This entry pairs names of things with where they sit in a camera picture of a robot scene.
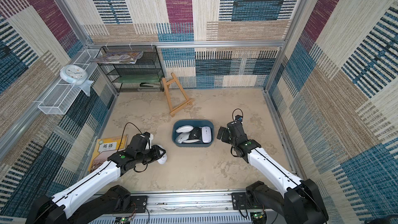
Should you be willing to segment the white mouse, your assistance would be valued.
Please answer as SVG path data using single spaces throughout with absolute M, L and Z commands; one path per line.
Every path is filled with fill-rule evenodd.
M 167 154 L 166 151 L 164 149 L 164 147 L 162 145 L 158 145 L 160 147 L 160 153 L 162 155 L 162 157 L 160 159 L 158 159 L 158 163 L 159 164 L 165 164 L 167 161 Z
M 204 144 L 211 143 L 211 141 L 212 141 L 211 128 L 210 127 L 202 127 L 201 131 L 202 131 L 202 134 L 201 134 L 202 142 Z

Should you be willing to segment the silver grey mouse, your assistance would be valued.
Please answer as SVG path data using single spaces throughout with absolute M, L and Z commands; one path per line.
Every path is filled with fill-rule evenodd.
M 190 133 L 180 133 L 179 136 L 175 139 L 176 144 L 182 144 L 183 142 L 189 139 Z

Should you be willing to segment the light grey mouse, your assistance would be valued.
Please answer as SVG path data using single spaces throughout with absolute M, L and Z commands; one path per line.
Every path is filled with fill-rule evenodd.
M 176 133 L 189 133 L 194 129 L 191 125 L 184 125 L 176 129 Z

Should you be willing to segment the black mouse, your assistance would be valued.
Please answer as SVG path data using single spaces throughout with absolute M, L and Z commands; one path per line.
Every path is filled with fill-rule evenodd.
M 194 127 L 193 130 L 190 132 L 189 140 L 200 140 L 202 136 L 202 128 Z

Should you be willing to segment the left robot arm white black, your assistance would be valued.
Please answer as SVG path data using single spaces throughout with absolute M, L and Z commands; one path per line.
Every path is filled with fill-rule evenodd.
M 28 213 L 28 224 L 87 224 L 107 211 L 124 212 L 131 207 L 131 194 L 115 186 L 102 197 L 92 200 L 100 189 L 116 181 L 137 164 L 166 159 L 166 150 L 151 142 L 153 135 L 145 132 L 133 136 L 124 150 L 107 158 L 95 171 L 52 197 L 34 201 Z

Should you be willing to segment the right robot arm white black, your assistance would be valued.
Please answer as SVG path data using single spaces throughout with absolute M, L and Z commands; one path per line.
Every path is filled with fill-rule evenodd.
M 288 224 L 325 224 L 329 216 L 318 185 L 303 180 L 276 162 L 261 145 L 250 140 L 239 120 L 221 127 L 217 139 L 230 144 L 239 158 L 258 169 L 275 186 L 271 189 L 257 181 L 246 188 L 251 206 L 270 208 L 284 217 Z

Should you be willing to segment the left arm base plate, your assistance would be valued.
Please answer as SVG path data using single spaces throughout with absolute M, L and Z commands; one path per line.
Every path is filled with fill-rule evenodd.
M 129 200 L 129 204 L 124 213 L 142 214 L 146 212 L 148 196 L 130 196 Z

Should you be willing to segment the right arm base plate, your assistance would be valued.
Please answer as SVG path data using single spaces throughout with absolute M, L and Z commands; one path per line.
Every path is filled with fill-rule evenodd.
M 231 198 L 234 210 L 261 209 L 261 207 L 250 203 L 244 192 L 231 193 Z

